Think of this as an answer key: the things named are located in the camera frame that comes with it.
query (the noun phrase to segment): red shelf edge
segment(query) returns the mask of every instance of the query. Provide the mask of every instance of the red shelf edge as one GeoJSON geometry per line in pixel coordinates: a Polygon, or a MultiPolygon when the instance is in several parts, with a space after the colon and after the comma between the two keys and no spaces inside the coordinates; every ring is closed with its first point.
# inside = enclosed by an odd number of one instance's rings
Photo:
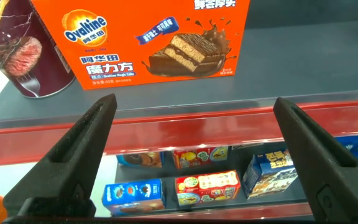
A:
{"type": "MultiPolygon", "coordinates": [[[[335,136],[358,134],[358,101],[299,106],[335,136]]],[[[37,161],[71,126],[72,123],[0,129],[0,165],[37,161]]],[[[106,153],[125,154],[271,141],[282,141],[282,135],[269,106],[117,119],[113,122],[106,143],[106,153]]]]}
{"type": "Polygon", "coordinates": [[[312,215],[309,203],[288,203],[281,205],[263,205],[243,208],[224,208],[202,210],[198,212],[176,212],[158,215],[144,215],[133,218],[169,218],[186,220],[256,220],[312,215]]]}

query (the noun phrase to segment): fork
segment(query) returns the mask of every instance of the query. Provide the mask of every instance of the fork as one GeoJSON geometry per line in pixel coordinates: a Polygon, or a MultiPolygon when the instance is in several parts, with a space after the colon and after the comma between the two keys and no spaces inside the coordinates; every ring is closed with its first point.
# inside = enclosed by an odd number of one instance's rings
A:
{"type": "Polygon", "coordinates": [[[26,73],[20,78],[16,78],[16,80],[23,86],[23,88],[34,94],[35,97],[40,97],[39,92],[41,85],[37,78],[31,77],[28,73],[26,73]]]}

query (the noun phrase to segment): gray shelf surface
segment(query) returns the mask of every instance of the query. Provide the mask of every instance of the gray shelf surface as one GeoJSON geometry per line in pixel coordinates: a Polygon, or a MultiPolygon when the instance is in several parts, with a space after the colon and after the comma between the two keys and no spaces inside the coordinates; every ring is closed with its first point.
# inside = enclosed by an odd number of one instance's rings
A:
{"type": "Polygon", "coordinates": [[[74,122],[110,93],[117,96],[116,119],[270,106],[278,96],[297,96],[297,103],[358,100],[358,20],[349,20],[358,19],[356,1],[342,1],[347,4],[338,7],[343,14],[350,13],[332,19],[329,9],[335,4],[314,15],[315,4],[297,9],[295,1],[287,0],[294,9],[288,4],[282,12],[303,16],[296,24],[296,18],[281,14],[264,22],[260,17],[269,10],[257,15],[263,2],[269,3],[270,11],[278,2],[284,5],[279,0],[251,2],[234,77],[93,91],[83,91],[75,81],[61,93],[39,100],[24,98],[8,83],[0,94],[0,128],[74,122]]]}

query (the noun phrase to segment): store shelf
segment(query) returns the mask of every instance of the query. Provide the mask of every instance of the store shelf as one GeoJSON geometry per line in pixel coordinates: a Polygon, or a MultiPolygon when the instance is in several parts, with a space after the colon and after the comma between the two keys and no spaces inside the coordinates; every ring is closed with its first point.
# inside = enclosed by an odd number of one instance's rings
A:
{"type": "Polygon", "coordinates": [[[258,0],[234,77],[83,91],[44,99],[0,94],[0,165],[36,161],[100,97],[118,111],[107,154],[281,141],[278,96],[335,136],[358,134],[358,0],[258,0]]]}
{"type": "Polygon", "coordinates": [[[289,186],[286,191],[263,197],[247,199],[246,195],[243,192],[243,188],[241,188],[236,199],[234,200],[224,200],[212,203],[200,203],[191,206],[181,207],[178,205],[177,195],[175,192],[176,177],[236,170],[237,174],[239,175],[239,178],[242,179],[242,176],[244,175],[247,166],[252,159],[252,155],[283,148],[285,148],[284,143],[278,142],[273,144],[261,144],[258,146],[252,146],[243,149],[236,149],[230,152],[229,157],[226,161],[209,164],[207,166],[190,167],[186,169],[177,169],[173,161],[172,152],[164,152],[163,157],[165,158],[165,161],[162,168],[139,168],[118,165],[115,183],[131,182],[145,179],[162,180],[163,188],[165,189],[166,208],[165,210],[157,210],[145,213],[145,215],[307,202],[300,181],[296,180],[294,181],[294,183],[291,184],[291,186],[289,186]]]}
{"type": "Polygon", "coordinates": [[[96,91],[74,82],[39,100],[9,83],[0,94],[0,128],[74,122],[109,93],[122,119],[271,106],[266,98],[277,96],[301,96],[297,103],[358,100],[358,92],[330,95],[348,91],[358,91],[358,21],[246,29],[234,77],[96,91]]]}
{"type": "MultiPolygon", "coordinates": [[[[150,217],[197,217],[197,218],[208,218],[205,216],[205,213],[212,214],[214,218],[216,212],[222,210],[231,211],[232,217],[249,219],[249,218],[280,218],[280,217],[297,217],[299,218],[310,218],[311,210],[308,208],[307,199],[303,193],[302,186],[300,181],[297,179],[294,181],[289,188],[284,192],[275,193],[272,195],[266,195],[263,197],[250,198],[246,199],[246,196],[243,192],[243,188],[240,189],[236,199],[234,200],[225,200],[209,203],[199,203],[191,206],[180,207],[177,202],[177,195],[175,193],[175,177],[184,176],[184,175],[196,175],[196,174],[207,174],[212,172],[221,172],[226,170],[235,169],[239,175],[239,178],[242,179],[244,172],[247,169],[247,165],[252,159],[252,155],[260,154],[265,152],[274,151],[277,149],[283,149],[285,144],[283,142],[276,142],[270,144],[258,144],[254,146],[245,147],[242,149],[230,150],[229,156],[226,161],[217,162],[213,164],[208,164],[204,166],[190,167],[186,169],[177,169],[173,162],[172,152],[164,152],[163,158],[164,163],[163,167],[129,167],[122,165],[117,166],[115,181],[111,183],[123,183],[123,182],[132,182],[138,180],[147,180],[147,179],[161,179],[164,189],[164,196],[166,198],[166,208],[164,210],[156,210],[147,213],[137,213],[134,217],[144,216],[144,218],[150,217]],[[283,212],[281,214],[277,213],[282,211],[283,207],[292,206],[292,210],[283,212]],[[247,210],[246,213],[238,213],[233,215],[233,212],[236,210],[247,210]]],[[[102,192],[102,189],[94,188],[94,191],[102,192]]],[[[98,215],[108,217],[109,213],[101,203],[101,200],[94,200],[96,208],[98,210],[98,215]]],[[[228,218],[226,214],[221,214],[220,218],[228,218]]]]}

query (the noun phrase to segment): chocolate wafer bar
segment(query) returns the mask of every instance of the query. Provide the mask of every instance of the chocolate wafer bar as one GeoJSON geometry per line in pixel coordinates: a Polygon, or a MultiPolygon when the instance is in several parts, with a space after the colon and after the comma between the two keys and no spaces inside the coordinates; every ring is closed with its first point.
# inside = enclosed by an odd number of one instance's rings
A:
{"type": "Polygon", "coordinates": [[[199,64],[194,71],[165,54],[166,48],[159,50],[149,57],[150,72],[156,75],[177,76],[189,75],[193,72],[204,73],[216,68],[217,62],[199,64]]]}
{"type": "Polygon", "coordinates": [[[176,34],[164,53],[192,72],[201,72],[200,66],[207,66],[212,70],[225,57],[200,34],[176,34]]]}

